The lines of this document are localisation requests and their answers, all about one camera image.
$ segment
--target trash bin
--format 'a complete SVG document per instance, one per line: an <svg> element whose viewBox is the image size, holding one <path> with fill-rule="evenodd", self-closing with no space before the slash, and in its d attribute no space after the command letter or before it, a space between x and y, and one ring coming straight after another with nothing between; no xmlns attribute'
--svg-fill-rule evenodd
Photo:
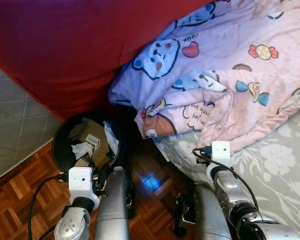
<svg viewBox="0 0 300 240"><path fill-rule="evenodd" d="M108 126L111 127L115 138L118 140L117 154L114 154L114 152L110 148L110 145L108 145L108 147L105 147L105 145L107 145L107 143L105 142L105 136L101 136L102 131L100 131L100 129L98 129L97 127L99 126L101 129L104 128L104 122L108 123ZM93 129L92 134L89 133L89 129L87 130L88 127L90 128L90 125L94 125L94 129L93 126L91 127L91 129ZM88 138L96 138L100 141L98 151L101 153L99 153L96 158L98 158L99 156L102 156L104 159L107 158L108 161L106 165L108 166L108 170L110 172L116 166L122 166L124 169L126 168L125 156L127 145L124 131L121 125L117 123L112 117L98 110L92 110L67 119L55 133L52 142L52 155L56 165L61 171L68 172L70 168L75 166L77 160L75 154L73 153L72 146L78 143L82 143L85 140L90 140L91 143L91 139ZM100 166L96 164L97 167L94 168L93 174L96 175L100 173L103 165L104 164Z"/></svg>

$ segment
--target white mattress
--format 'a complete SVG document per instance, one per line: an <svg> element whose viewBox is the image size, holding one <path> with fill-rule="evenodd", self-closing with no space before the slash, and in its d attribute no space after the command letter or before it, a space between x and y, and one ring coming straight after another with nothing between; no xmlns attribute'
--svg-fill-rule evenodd
<svg viewBox="0 0 300 240"><path fill-rule="evenodd" d="M199 132L154 139L167 161L194 181L206 181L192 149ZM274 133L232 155L233 167L250 185L263 213L300 235L300 113Z"/></svg>
<svg viewBox="0 0 300 240"><path fill-rule="evenodd" d="M0 176L47 144L60 124L0 70Z"/></svg>

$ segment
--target red cushion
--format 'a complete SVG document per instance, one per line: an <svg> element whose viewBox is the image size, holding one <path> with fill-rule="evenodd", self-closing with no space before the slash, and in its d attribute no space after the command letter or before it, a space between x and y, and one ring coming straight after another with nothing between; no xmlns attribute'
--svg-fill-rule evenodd
<svg viewBox="0 0 300 240"><path fill-rule="evenodd" d="M0 2L0 68L54 114L107 102L116 70L209 0Z"/></svg>

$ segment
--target black cable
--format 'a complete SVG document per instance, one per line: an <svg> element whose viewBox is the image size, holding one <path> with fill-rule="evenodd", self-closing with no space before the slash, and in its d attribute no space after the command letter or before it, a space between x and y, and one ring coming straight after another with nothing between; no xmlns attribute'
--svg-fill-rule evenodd
<svg viewBox="0 0 300 240"><path fill-rule="evenodd" d="M250 193L250 195L251 195L251 197L252 197L252 200L253 200L253 203L254 203L255 208L259 210L259 206L258 206L257 199L256 199L256 197L255 197L255 194L254 194L254 192L252 191L252 189L250 188L250 186L248 185L248 183L246 183L246 181L245 181L239 174L237 174L234 170L232 170L230 167L228 167L228 166L226 166L226 165L224 165L224 164L222 164L222 163L220 163L220 162L213 161L213 160L211 160L211 159L209 159L209 158L206 158L206 157L204 157L204 156L199 155L198 153L196 153L196 151L201 151L201 150L202 150L201 148L194 148L194 149L192 150L192 153L193 153L196 157L198 157L198 158L200 158L200 159L202 159L202 160L205 160L205 161L207 161L207 162L210 162L210 163L219 165L219 166L221 166L221 167L227 169L228 171L230 171L230 172L231 172L236 178L238 178L238 179L245 185L245 187L248 189L248 191L249 191L249 193Z"/></svg>
<svg viewBox="0 0 300 240"><path fill-rule="evenodd" d="M52 232L55 228L56 228L57 224L55 224L54 226L50 227L40 238L39 240L44 240L44 238L50 233Z"/></svg>
<svg viewBox="0 0 300 240"><path fill-rule="evenodd" d="M35 200L36 200L36 196L39 192L39 190L42 188L42 186L52 180L52 179L61 179L61 175L57 175L57 176L51 176L51 177L48 177L46 180L44 180L43 182L41 182L39 184L39 186L36 188L33 196L32 196L32 200L30 202L30 205L29 205L29 210L28 210L28 216L27 216L27 221L28 221L28 224L27 224L27 227L28 227L28 240L32 240L32 229L31 229L31 217L32 217L32 210L34 208L34 203L35 203Z"/></svg>

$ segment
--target floral bedsheet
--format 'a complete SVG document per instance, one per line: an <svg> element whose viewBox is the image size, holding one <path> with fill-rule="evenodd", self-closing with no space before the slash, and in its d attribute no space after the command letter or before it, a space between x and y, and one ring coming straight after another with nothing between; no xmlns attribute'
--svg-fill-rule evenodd
<svg viewBox="0 0 300 240"><path fill-rule="evenodd" d="M192 149L200 133L155 138L167 161L194 181L206 181L204 165ZM300 235L300 112L269 136L231 156L233 167L251 186L261 211Z"/></svg>

